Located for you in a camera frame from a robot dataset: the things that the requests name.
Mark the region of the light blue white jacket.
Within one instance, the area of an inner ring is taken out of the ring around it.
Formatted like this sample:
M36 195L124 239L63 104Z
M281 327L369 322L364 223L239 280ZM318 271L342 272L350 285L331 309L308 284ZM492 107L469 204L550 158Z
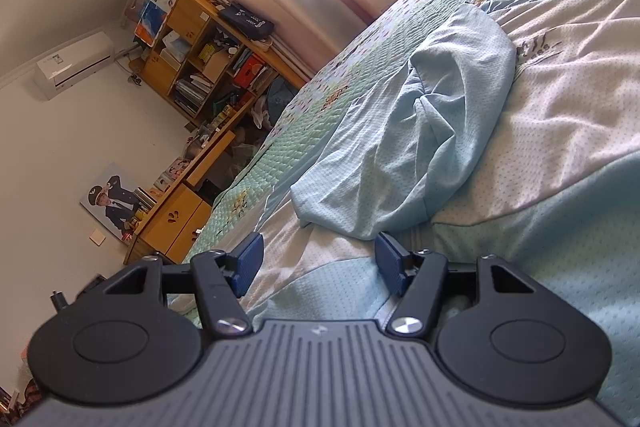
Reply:
M243 298L268 319L373 319L408 333L374 236L453 262L496 255L612 343L603 404L639 419L639 0L463 5L338 113L256 202L194 251L256 231Z

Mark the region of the wooden desk with drawers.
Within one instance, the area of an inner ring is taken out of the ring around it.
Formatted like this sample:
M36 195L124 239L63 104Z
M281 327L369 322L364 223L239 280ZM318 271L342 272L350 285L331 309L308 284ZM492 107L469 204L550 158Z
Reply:
M160 254L174 263L183 262L198 237L198 230L212 212L212 206L198 195L198 188L235 138L232 130L256 101L253 95L213 134L203 150L146 214L134 233L124 265L131 265L152 254Z

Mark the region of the child portrait photo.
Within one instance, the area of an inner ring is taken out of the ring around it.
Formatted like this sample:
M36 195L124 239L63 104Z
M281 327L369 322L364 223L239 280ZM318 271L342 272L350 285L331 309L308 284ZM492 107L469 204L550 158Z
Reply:
M90 184L80 205L122 243L130 243L144 219L144 202L136 193L137 185L112 162Z

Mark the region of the wooden bookshelf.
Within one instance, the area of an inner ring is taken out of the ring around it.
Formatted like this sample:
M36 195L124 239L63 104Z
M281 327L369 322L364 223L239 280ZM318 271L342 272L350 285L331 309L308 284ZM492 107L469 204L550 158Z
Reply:
M303 87L303 77L276 51L226 22L215 0L153 1L170 10L129 66L191 124L252 106L278 78Z

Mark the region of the dark hanging tote bag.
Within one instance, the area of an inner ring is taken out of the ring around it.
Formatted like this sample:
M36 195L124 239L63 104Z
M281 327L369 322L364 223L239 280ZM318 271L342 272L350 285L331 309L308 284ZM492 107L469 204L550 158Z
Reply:
M219 17L233 26L250 40L260 41L270 37L274 31L274 23L264 20L242 4L231 3L218 12Z

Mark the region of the green quilted bee bedspread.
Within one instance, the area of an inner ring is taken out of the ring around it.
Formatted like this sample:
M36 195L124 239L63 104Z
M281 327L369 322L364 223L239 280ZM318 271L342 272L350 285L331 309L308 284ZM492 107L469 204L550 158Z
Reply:
M292 227L295 217L288 188L308 160L318 157L348 106L395 74L428 34L460 5L473 1L396 1L285 106L266 142L215 199L191 251L233 246L269 215ZM371 262L347 255L340 265L349 277L363 275L363 282L340 283L338 270L316 254L306 254L283 269L267 261L243 299L248 316L260 324L268 317L329 319L354 310L384 311L385 288L374 279Z

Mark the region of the white wall air conditioner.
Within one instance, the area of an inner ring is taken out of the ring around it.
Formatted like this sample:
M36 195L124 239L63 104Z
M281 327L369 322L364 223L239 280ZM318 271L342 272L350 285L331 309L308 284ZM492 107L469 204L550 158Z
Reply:
M113 60L114 42L103 31L66 46L36 63L35 84L48 99L75 86Z

